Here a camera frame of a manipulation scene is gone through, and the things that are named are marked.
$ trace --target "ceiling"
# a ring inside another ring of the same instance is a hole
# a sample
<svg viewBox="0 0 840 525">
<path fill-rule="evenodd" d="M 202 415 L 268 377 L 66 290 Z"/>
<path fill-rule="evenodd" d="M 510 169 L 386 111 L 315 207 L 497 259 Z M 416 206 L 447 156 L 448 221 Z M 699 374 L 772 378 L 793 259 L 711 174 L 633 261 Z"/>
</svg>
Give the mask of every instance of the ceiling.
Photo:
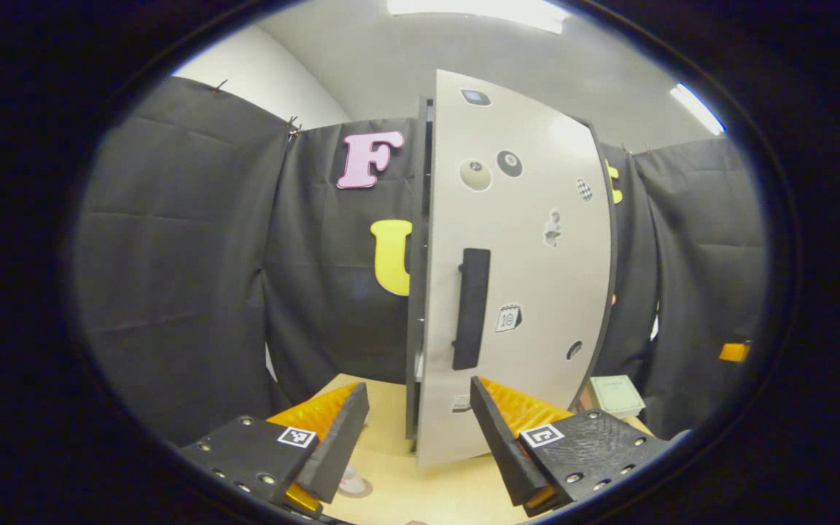
<svg viewBox="0 0 840 525">
<path fill-rule="evenodd" d="M 259 24 L 353 120 L 416 115 L 446 69 L 590 120 L 632 152 L 713 137 L 670 96 L 674 77 L 579 14 L 552 34 L 489 17 L 392 17 L 384 0 L 308 0 Z"/>
</svg>

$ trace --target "white wall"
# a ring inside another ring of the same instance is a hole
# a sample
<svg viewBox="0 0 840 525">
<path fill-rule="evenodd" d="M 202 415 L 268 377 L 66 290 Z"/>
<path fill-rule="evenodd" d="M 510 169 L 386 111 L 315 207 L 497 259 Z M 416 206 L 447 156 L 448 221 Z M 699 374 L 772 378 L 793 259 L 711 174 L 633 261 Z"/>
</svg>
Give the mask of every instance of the white wall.
<svg viewBox="0 0 840 525">
<path fill-rule="evenodd" d="M 252 24 L 193 57 L 173 76 L 240 96 L 304 129 L 350 122 L 346 111 L 282 44 Z"/>
</svg>

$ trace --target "sticker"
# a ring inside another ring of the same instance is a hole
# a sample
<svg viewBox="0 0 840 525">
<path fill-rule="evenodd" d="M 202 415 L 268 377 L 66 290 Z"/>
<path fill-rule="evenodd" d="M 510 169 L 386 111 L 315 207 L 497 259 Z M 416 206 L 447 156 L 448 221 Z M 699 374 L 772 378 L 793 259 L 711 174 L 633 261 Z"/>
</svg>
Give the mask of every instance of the sticker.
<svg viewBox="0 0 840 525">
<path fill-rule="evenodd" d="M 473 409 L 473 405 L 471 405 L 468 394 L 458 394 L 453 396 L 453 408 L 450 409 L 450 412 L 453 414 L 461 414 L 463 412 L 469 412 L 471 409 Z"/>
<path fill-rule="evenodd" d="M 589 188 L 588 183 L 579 179 L 577 181 L 577 185 L 579 185 L 579 194 L 583 197 L 583 200 L 586 201 L 586 203 L 592 202 L 592 188 Z"/>
<path fill-rule="evenodd" d="M 516 305 L 516 303 L 504 305 L 497 312 L 497 326 L 494 326 L 494 331 L 507 332 L 516 329 L 522 322 L 524 322 L 524 315 L 521 313 L 520 305 Z"/>
<path fill-rule="evenodd" d="M 528 429 L 528 431 L 521 432 L 521 435 L 523 435 L 524 439 L 527 440 L 527 443 L 530 444 L 530 448 L 539 448 L 540 446 L 552 443 L 553 441 L 559 441 L 560 439 L 566 437 L 563 436 L 563 432 L 558 431 L 556 427 L 551 424 L 543 425 L 542 427 L 534 429 Z"/>
<path fill-rule="evenodd" d="M 482 92 L 477 92 L 477 90 L 461 90 L 461 92 L 466 102 L 473 106 L 491 106 L 491 99 Z"/>
<path fill-rule="evenodd" d="M 304 431 L 304 429 L 295 429 L 287 427 L 286 431 L 282 433 L 277 441 L 286 445 L 300 446 L 300 448 L 307 448 L 310 442 L 313 441 L 316 432 Z"/>
<path fill-rule="evenodd" d="M 497 153 L 497 167 L 507 176 L 520 176 L 524 172 L 524 164 L 520 157 L 506 149 Z"/>
<path fill-rule="evenodd" d="M 463 160 L 459 164 L 459 178 L 473 192 L 484 192 L 491 186 L 491 170 L 480 160 Z"/>
<path fill-rule="evenodd" d="M 563 235 L 563 225 L 559 220 L 559 210 L 551 209 L 550 220 L 543 229 L 543 243 L 550 248 L 556 248 L 559 237 Z"/>
</svg>

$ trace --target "book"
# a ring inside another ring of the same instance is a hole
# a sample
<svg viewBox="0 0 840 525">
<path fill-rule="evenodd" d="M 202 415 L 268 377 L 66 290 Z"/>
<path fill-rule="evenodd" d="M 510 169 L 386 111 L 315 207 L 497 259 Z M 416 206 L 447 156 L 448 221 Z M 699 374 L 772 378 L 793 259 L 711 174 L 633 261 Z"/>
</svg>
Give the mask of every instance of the book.
<svg viewBox="0 0 840 525">
<path fill-rule="evenodd" d="M 647 407 L 628 376 L 596 376 L 589 384 L 594 406 L 617 419 L 637 416 Z"/>
</svg>

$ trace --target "wooden tabletop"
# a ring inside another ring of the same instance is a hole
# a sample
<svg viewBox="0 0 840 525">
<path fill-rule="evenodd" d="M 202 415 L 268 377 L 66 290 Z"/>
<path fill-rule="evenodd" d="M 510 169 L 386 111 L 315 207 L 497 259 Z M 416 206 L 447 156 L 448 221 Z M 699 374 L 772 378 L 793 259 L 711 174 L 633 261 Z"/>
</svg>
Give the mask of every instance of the wooden tabletop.
<svg viewBox="0 0 840 525">
<path fill-rule="evenodd" d="M 324 514 L 359 525 L 426 525 L 527 521 L 510 503 L 491 454 L 428 468 L 416 466 L 411 440 L 404 439 L 406 386 L 340 373 L 319 394 L 351 383 L 367 385 L 370 412 L 349 464 L 369 482 L 371 492 L 352 498 L 337 492 Z M 637 418 L 624 419 L 650 433 Z"/>
</svg>

